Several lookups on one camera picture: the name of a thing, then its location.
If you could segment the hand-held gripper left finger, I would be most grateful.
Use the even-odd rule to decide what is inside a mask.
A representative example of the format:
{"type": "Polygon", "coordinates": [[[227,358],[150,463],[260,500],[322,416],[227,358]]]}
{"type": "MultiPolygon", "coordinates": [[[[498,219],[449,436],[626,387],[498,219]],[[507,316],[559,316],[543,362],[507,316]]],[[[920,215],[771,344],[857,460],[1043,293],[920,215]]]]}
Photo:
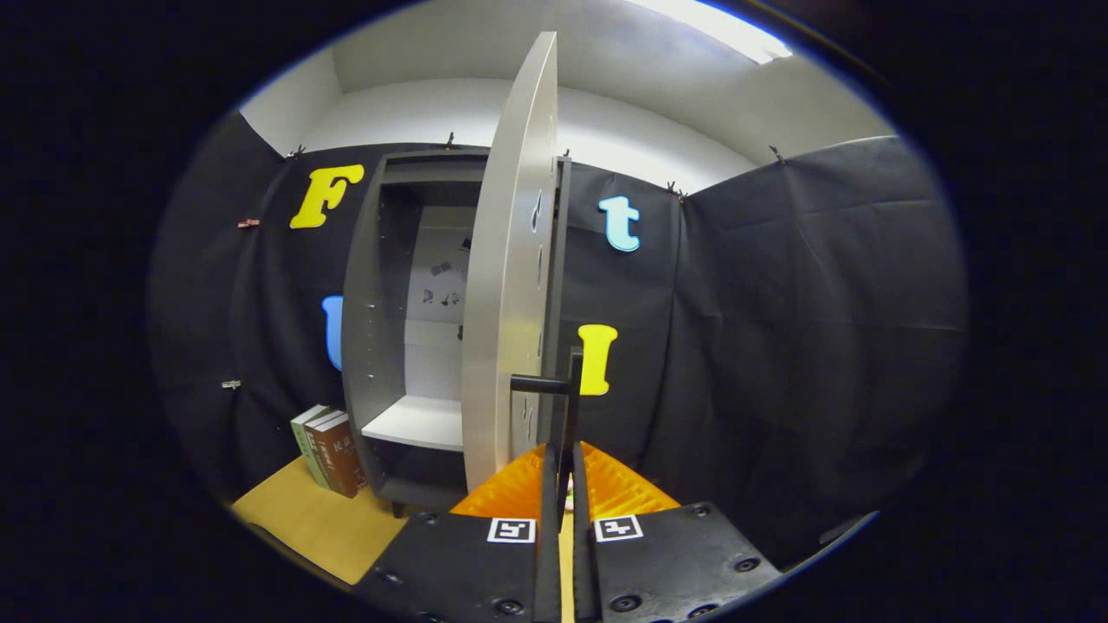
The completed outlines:
{"type": "Polygon", "coordinates": [[[557,467],[519,456],[451,511],[406,522],[355,588],[379,622],[558,622],[557,467]]]}

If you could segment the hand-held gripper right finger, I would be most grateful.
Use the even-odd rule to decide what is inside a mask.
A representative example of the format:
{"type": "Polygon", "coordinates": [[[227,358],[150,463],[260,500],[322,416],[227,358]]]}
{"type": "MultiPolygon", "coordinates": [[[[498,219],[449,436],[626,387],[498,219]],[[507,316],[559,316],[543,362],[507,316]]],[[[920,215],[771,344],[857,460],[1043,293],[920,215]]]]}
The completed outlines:
{"type": "Polygon", "coordinates": [[[589,443],[574,461],[577,622],[702,622],[783,576],[717,505],[677,504],[589,443]]]}

